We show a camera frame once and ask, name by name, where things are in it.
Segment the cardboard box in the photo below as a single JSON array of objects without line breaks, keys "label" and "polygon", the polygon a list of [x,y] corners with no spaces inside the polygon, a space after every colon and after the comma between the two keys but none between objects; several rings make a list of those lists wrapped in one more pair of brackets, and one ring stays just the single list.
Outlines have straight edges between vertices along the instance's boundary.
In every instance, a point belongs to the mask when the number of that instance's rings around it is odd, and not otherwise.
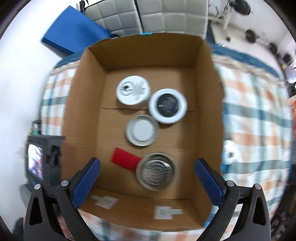
[{"label": "cardboard box", "polygon": [[[130,75],[147,79],[151,93],[174,88],[188,101],[187,115],[173,125],[160,125],[157,141],[137,147],[125,137],[135,115],[116,100],[117,84]],[[91,157],[101,161],[101,173],[80,207],[107,221],[140,229],[198,229],[212,204],[194,174],[194,161],[205,158],[220,170],[223,140],[223,87],[205,41],[197,36],[157,33],[105,39],[88,47],[72,80],[64,118],[62,177],[71,178]],[[163,152],[175,159],[179,175],[164,191],[144,188],[136,174],[111,162],[115,147],[144,157]],[[91,195],[117,198],[111,209],[95,205]],[[156,206],[182,209],[171,220],[154,219]]]}]

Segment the display screen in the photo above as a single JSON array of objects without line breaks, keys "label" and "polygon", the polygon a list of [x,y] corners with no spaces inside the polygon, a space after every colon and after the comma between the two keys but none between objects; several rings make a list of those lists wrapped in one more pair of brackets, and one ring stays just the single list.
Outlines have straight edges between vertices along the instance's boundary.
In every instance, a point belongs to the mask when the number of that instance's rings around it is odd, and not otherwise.
[{"label": "display screen", "polygon": [[33,144],[29,144],[29,149],[28,149],[29,171],[43,180],[43,175],[42,175],[43,158],[42,157],[43,157],[42,149]]}]

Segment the bed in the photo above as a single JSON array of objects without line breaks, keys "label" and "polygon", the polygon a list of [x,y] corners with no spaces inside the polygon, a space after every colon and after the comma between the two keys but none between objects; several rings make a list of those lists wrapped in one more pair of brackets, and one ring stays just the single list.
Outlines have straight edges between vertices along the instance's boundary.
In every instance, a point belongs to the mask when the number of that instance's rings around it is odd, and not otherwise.
[{"label": "bed", "polygon": [[[272,217],[290,168],[292,115],[287,90],[278,74],[261,61],[222,46],[211,47],[212,61],[225,93],[221,173],[225,180],[233,180],[237,185],[261,184]],[[60,61],[49,76],[40,106],[43,135],[62,134],[71,79],[81,54]],[[222,239],[230,236],[240,208],[238,205]],[[216,212],[217,207],[213,206],[205,227]],[[204,230],[159,232],[132,229],[83,211],[80,213],[99,240],[196,240]]]}]

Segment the red object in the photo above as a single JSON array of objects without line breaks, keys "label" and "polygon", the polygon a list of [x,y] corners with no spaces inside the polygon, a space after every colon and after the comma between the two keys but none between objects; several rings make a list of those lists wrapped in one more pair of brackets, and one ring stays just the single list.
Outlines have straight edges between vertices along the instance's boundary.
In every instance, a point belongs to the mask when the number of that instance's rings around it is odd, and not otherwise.
[{"label": "red object", "polygon": [[131,172],[136,172],[137,164],[141,159],[124,150],[115,148],[111,162]]}]

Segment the white jar with black label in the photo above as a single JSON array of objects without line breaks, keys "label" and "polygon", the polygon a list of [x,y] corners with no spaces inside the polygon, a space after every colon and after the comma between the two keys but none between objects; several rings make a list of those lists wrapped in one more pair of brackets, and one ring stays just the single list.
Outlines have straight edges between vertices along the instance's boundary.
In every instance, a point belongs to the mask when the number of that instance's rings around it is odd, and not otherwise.
[{"label": "white jar with black label", "polygon": [[150,97],[148,81],[141,76],[124,78],[116,88],[117,99],[130,109],[140,109]]},{"label": "white jar with black label", "polygon": [[160,123],[173,124],[181,120],[187,112],[187,101],[175,89],[156,91],[149,100],[149,112]]}]

